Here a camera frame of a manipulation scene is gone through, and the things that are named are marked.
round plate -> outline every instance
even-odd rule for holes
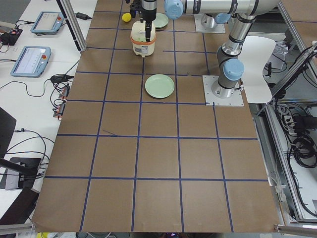
[[[163,74],[155,74],[145,82],[145,90],[154,98],[166,98],[174,92],[174,81]]]
[[[168,17],[163,13],[157,13],[156,19],[153,21],[155,28],[163,28],[168,24]]]

